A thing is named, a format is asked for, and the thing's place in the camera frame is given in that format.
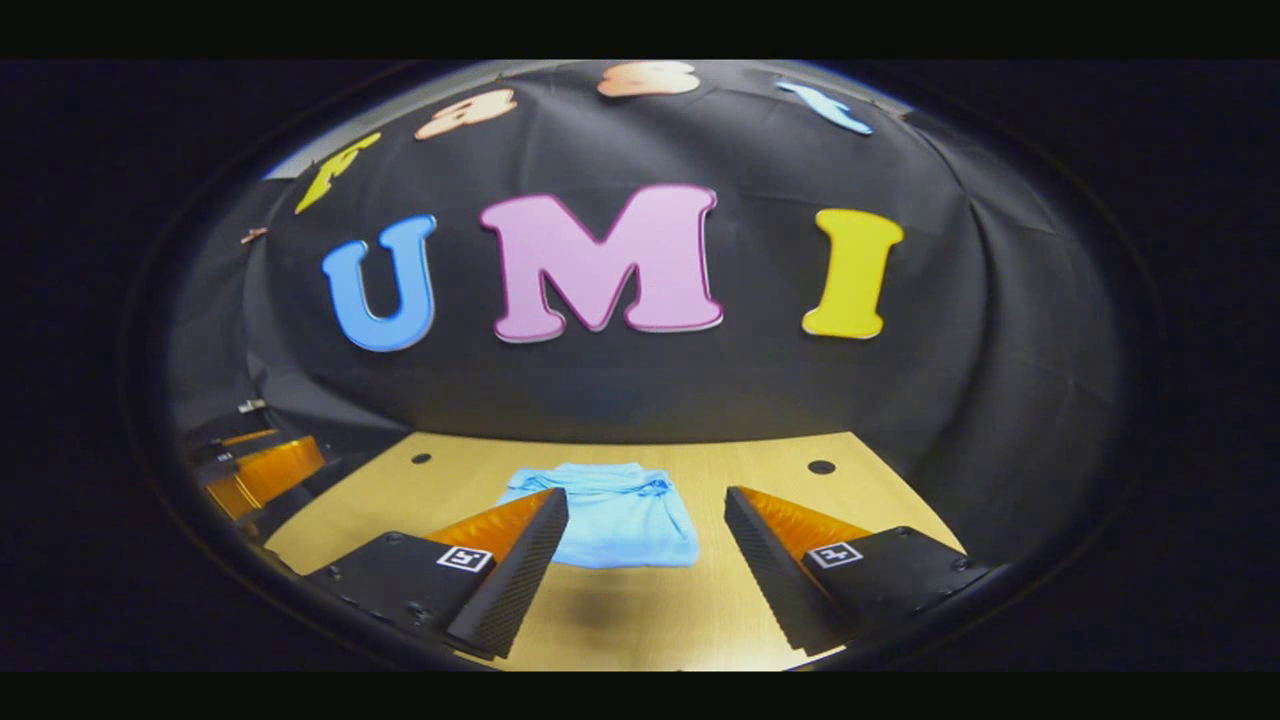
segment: blue cloth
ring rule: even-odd
[[[553,562],[582,568],[687,568],[698,533],[664,470],[626,465],[521,469],[499,505],[547,488],[564,488],[568,525]]]

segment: letter m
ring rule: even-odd
[[[639,190],[598,241],[550,195],[492,205],[480,223],[498,232],[507,314],[494,332],[507,342],[540,342],[564,332],[564,316],[547,305],[545,278],[591,332],[609,323],[622,288],[636,273],[628,325],[650,333],[719,324],[703,249],[703,220],[716,206],[705,187],[655,184]]]

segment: table surface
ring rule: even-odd
[[[412,462],[420,454],[431,459]],[[827,460],[819,475],[809,462]],[[425,536],[493,507],[521,468],[639,462],[663,469],[701,553],[691,568],[593,570],[552,564],[508,670],[785,670],[792,650],[724,524],[746,486],[870,532],[910,525],[964,552],[942,519],[851,433],[699,445],[562,445],[415,433],[289,519],[266,547],[311,573],[388,530]]]

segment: letter u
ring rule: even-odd
[[[374,352],[404,350],[426,336],[435,319],[431,275],[426,266],[426,237],[435,231],[435,218],[417,215],[384,229],[378,243],[392,251],[399,310],[379,318],[369,309],[360,263],[369,246],[357,240],[325,256],[321,269],[329,275],[329,293],[342,332],[360,347]]]

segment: orange letter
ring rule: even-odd
[[[701,81],[692,65],[653,60],[644,63],[625,63],[604,70],[604,82],[595,86],[607,97],[628,97],[631,95],[680,95],[696,90]]]
[[[431,122],[417,128],[413,138],[426,140],[444,135],[461,126],[474,126],[509,113],[516,108],[516,101],[512,100],[515,95],[515,90],[490,90],[475,97],[467,97],[461,102],[454,102],[433,115]]]

